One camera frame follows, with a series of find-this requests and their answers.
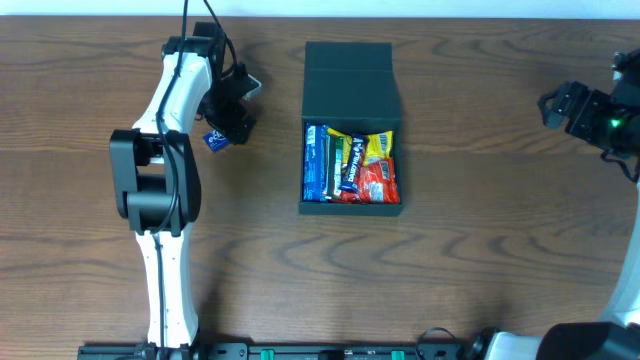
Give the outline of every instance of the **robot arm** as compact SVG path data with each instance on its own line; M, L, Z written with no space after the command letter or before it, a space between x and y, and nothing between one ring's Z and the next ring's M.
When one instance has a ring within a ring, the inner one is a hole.
M222 79L226 36L213 23L197 23L194 36L184 41L184 52L173 88L162 111L162 134L157 112L169 91L180 52L181 39L172 37L163 46L164 70L147 110L132 130L114 131L111 161L116 203L135 231L147 275L150 322L148 342L165 348L189 348L198 331L198 317L191 297L189 238L200 211L201 187L189 142L195 115L207 118L232 143L247 140L255 120L237 102L255 94L260 83L241 71ZM163 146L164 136L168 148ZM149 164L168 164L164 174L148 174ZM177 206L172 210L173 185L178 182ZM167 214L170 221L160 228Z
M141 133L157 133L156 111L164 95L178 60L178 53L164 57L164 71L158 88L151 99L149 107L138 120L134 129ZM169 95L164 111L165 131L175 130L189 134L193 121L204 95L212 85L211 66L206 58L193 52L183 54L180 78L176 81ZM162 157L151 158L152 163L164 163ZM136 234L140 245L147 274L147 290L149 294L149 332L148 341L165 344L169 348L191 345L198 331L198 316L191 298L191 279L189 268L189 238L193 223L189 222L178 237L169 231L152 234L146 230L144 234ZM162 246L162 275L159 277L156 242Z
M166 55L164 57L164 71L158 88L149 104L147 110L142 117L133 126L134 133L137 133L138 144L143 143L140 139L141 134L156 135L158 133L156 125L156 111L160 105L160 101L164 96L165 91L174 76L174 68L178 60L178 53ZM197 180L197 170L195 170L195 163L191 155L190 146L188 146L188 134L191 132L193 121L198 110L198 106L204 95L211 89L213 83L213 77L211 75L211 66L207 58L198 56L194 52L185 52L182 59L182 68L180 71L180 77L176 80L173 90L168 97L166 106L164 108L164 125L166 126L165 132L174 136L181 136L183 146L187 146L189 151L183 153L183 155L190 156L191 161L186 161L185 156L180 156L178 151L171 148L169 151L174 151L174 158L179 161L178 168L185 169L185 164L193 164L191 166L191 173L195 173L195 179ZM180 134L169 133L170 131L177 131ZM150 141L151 148L158 147L158 142ZM164 156L162 151L157 151L149 156L149 162L155 164L164 164ZM115 161L119 161L122 158L116 157ZM186 173L184 176L178 175L180 180L178 184L189 185L193 184L194 176L190 176L192 181L188 181ZM172 174L168 167L166 169L165 178L171 178ZM168 348L179 348L181 345L191 345L198 330L198 317L193 306L191 298L191 282L190 282L190 268L189 268L189 238L191 235L191 229L193 222L197 217L199 210L199 201L197 201L196 208L193 208L188 214L188 220L181 221L178 219L174 221L179 225L179 232L171 230L161 230L157 233L153 233L152 223L157 222L162 217L162 214L166 214L167 200L170 194L167 193L167 189L171 189L166 184L162 186L163 179L158 175L144 175L137 174L136 176L138 191L126 192L127 199L127 215L130 217L140 218L137 221L136 228L136 240L142 251L142 257L144 259L145 270L147 274L147 289L149 294L149 332L148 341L157 345L164 344ZM164 192L154 191L157 187L149 187L148 184L155 182L164 188ZM200 193L200 184L197 181L196 188L190 187L184 189L184 193L197 190L197 196ZM162 202L164 200L165 206L158 206L154 202ZM182 207L187 204L185 201L181 201L181 207L176 211L177 216L182 217L180 210L184 210ZM158 251L157 244L161 246L161 251Z
M636 185L640 195L640 183ZM636 223L631 241L624 259L624 265L618 278L609 304L600 316L600 321L610 321L620 326L630 323L640 324L640 196Z

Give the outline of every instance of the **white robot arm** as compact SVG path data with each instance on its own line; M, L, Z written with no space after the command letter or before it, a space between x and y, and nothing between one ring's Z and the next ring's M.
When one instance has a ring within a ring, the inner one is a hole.
M237 97L255 95L261 84L242 64L222 78L225 41L213 23L197 23L193 37L172 37L163 47L162 78L147 110L132 130L116 130L111 137L118 211L135 231L147 274L148 342L163 348L189 348L198 331L189 267L189 238L201 201L189 143L195 116L205 117L234 144L244 143L255 123ZM149 164L165 164L164 175L138 171Z
M636 184L639 205L627 255L609 304L597 323L559 324L545 337L517 336L499 332L486 351L487 360L533 359L638 359L640 358L640 177L631 174L621 159L640 155L640 50L616 53L613 62L616 87L611 95L567 82L543 95L538 102L544 124L601 148L601 158L618 164ZM553 100L550 108L546 103Z
M158 88L145 113L133 125L133 128L139 129L141 133L158 133L156 111L173 77L178 56L178 53L174 53L164 57L164 71ZM182 56L180 77L175 82L165 106L164 123L166 125L165 132L175 130L189 134L200 101L210 90L213 77L211 66L206 58L192 52L184 53ZM152 157L151 162L163 164L164 158ZM152 230L146 230L142 235L136 234L147 273L151 314L148 341L164 344L168 348L179 348L185 344L191 345L198 331L198 316L191 299L191 271L189 268L189 239L192 227L193 223L187 223L177 237L173 237L170 231L160 231L153 234ZM161 277L158 277L156 242L162 247L163 269ZM160 291L161 284L164 287L163 291ZM160 299L161 293L164 297L162 301ZM164 311L161 311L161 303L164 305ZM164 313L162 321L160 319L161 313Z

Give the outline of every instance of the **box lid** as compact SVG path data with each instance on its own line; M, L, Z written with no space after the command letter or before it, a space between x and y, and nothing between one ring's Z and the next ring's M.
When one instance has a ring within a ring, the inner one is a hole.
M304 76L303 121L402 119L390 43L307 42Z

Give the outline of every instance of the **white wall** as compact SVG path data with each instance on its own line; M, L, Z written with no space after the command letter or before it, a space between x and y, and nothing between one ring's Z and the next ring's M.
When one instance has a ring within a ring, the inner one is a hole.
M222 16L640 19L640 0L210 0ZM0 0L3 15L179 15L182 0ZM206 15L191 0L190 15Z

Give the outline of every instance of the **yellow candy wrapper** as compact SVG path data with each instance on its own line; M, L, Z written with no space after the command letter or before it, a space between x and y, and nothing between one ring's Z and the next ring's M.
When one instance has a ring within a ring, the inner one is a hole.
M347 169L349 162L349 154L351 153L351 143L353 139L349 135L345 135L338 130L329 128L327 133L330 136L344 138L342 143L342 170ZM367 135L369 143L364 154L363 166L369 166L380 160L388 159L391 156L391 147L393 146L393 131L385 131L380 134Z
M367 138L369 143L367 144L367 152L364 154L364 164L362 166L369 166L389 158L393 143L393 131L367 135Z

